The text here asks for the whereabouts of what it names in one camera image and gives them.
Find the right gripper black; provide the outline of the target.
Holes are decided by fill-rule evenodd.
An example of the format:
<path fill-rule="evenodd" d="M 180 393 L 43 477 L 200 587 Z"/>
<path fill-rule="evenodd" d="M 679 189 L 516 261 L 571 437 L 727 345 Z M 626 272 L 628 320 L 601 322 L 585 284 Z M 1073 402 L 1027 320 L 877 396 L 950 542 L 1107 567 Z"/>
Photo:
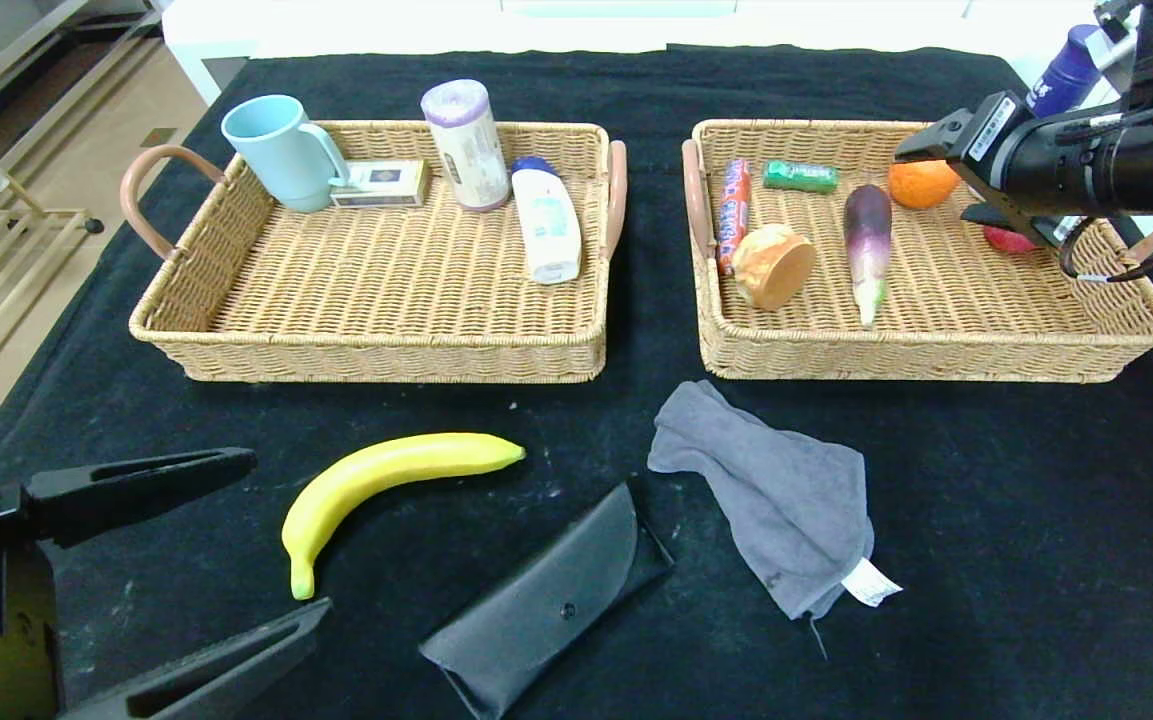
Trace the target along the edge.
<path fill-rule="evenodd" d="M 1064 246 L 1076 224 L 1101 209 L 1094 165 L 1102 140 L 1085 118 L 1037 118 L 1010 91 L 975 111 L 957 108 L 896 147 L 895 164 L 943 160 L 980 201 L 960 219 L 1015 231 L 1037 246 Z"/>

